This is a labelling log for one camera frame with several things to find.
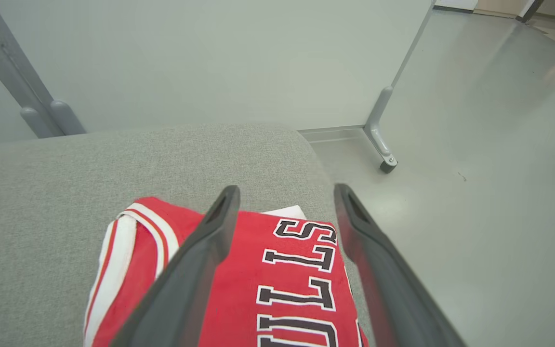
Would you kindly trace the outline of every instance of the bulls jersey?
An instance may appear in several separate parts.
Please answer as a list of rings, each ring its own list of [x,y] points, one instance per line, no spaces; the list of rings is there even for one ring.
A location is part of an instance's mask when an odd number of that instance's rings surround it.
[[[84,345],[115,337],[203,215],[157,198],[130,205],[106,229],[84,318]],[[335,228],[238,213],[218,266],[201,347],[362,347]]]

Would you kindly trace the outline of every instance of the white partition panel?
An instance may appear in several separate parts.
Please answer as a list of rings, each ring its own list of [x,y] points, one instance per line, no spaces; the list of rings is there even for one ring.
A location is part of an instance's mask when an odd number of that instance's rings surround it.
[[[0,0],[86,130],[362,125],[430,0]]]

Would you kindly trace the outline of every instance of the white fabric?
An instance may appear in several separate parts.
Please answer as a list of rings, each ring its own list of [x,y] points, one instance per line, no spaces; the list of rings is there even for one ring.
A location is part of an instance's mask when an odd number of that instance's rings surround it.
[[[276,215],[284,218],[307,219],[299,205],[284,207],[283,209],[263,212],[263,214]]]

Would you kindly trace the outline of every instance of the red and white stripe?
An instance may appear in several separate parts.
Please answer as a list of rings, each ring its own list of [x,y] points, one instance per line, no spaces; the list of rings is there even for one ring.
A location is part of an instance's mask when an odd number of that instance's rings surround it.
[[[179,250],[179,242],[172,227],[158,213],[138,202],[130,205],[121,215],[129,215],[143,224],[156,240],[158,259],[156,262],[156,279]]]
[[[117,220],[108,225],[102,242],[99,268],[85,312],[84,346],[86,347],[94,345],[100,325],[126,278],[134,251],[137,223],[143,225],[156,242],[156,278],[179,250],[177,236],[170,224],[156,211],[138,202],[130,205],[117,217]]]
[[[136,220],[123,216],[108,225],[99,268],[90,291],[84,320],[84,345],[93,344],[97,329],[125,279],[136,238]]]

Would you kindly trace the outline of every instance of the gray cushion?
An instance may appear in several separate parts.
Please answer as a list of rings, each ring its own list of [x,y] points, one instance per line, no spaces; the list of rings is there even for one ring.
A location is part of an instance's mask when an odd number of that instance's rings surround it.
[[[243,210],[299,204],[308,219],[336,223],[332,184],[310,145],[277,125],[0,145],[0,346],[82,345],[108,223],[143,196],[203,213],[226,185],[240,187]],[[359,313],[367,316],[353,286]]]

